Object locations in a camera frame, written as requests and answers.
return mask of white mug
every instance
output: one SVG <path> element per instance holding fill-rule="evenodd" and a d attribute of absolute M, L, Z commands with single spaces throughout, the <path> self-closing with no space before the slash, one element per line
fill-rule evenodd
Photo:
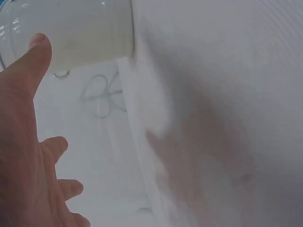
<path fill-rule="evenodd" d="M 49 38 L 50 73 L 131 56 L 130 0 L 6 0 L 0 7 L 0 65 L 27 52 L 35 33 Z"/>

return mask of white cup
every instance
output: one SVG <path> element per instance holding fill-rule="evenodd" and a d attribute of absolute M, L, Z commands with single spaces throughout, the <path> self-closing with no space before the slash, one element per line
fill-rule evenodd
<path fill-rule="evenodd" d="M 0 65 L 27 52 L 35 33 L 48 36 L 50 73 L 131 56 L 130 0 L 6 0 L 0 8 Z"/>

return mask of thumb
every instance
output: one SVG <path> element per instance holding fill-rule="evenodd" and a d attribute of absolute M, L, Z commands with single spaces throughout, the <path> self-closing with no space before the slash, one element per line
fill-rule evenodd
<path fill-rule="evenodd" d="M 51 59 L 50 41 L 44 34 L 38 33 L 31 38 L 28 52 L 5 69 L 2 77 L 34 98 Z"/>

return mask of finger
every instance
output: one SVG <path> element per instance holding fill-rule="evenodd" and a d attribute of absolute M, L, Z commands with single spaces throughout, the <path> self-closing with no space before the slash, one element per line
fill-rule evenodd
<path fill-rule="evenodd" d="M 80 195 L 83 192 L 83 185 L 77 180 L 58 180 L 65 201 Z"/>
<path fill-rule="evenodd" d="M 51 59 L 51 44 L 44 34 L 38 33 L 31 39 L 28 52 L 5 69 L 2 77 L 34 97 Z"/>
<path fill-rule="evenodd" d="M 68 148 L 67 140 L 61 136 L 44 140 L 42 145 L 51 150 L 55 163 L 59 161 L 60 157 Z"/>
<path fill-rule="evenodd" d="M 77 227 L 90 227 L 90 222 L 81 214 L 72 214 Z"/>

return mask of skin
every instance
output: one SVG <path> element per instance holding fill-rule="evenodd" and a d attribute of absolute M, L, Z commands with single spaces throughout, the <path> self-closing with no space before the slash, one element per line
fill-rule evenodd
<path fill-rule="evenodd" d="M 83 191 L 76 180 L 57 180 L 55 164 L 66 151 L 63 137 L 37 139 L 33 98 L 52 58 L 43 34 L 29 51 L 0 72 L 0 226 L 89 227 L 65 202 Z"/>

